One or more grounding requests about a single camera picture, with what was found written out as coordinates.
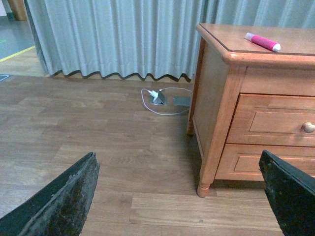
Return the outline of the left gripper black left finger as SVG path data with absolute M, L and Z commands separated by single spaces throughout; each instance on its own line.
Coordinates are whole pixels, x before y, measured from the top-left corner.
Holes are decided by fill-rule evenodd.
M 0 219 L 2 236 L 78 236 L 94 197 L 100 164 L 90 152 Z

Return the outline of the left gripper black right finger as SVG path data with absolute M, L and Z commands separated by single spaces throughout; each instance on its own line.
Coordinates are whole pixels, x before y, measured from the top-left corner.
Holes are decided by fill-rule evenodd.
M 315 178 L 264 150 L 259 160 L 265 193 L 285 236 L 315 234 Z

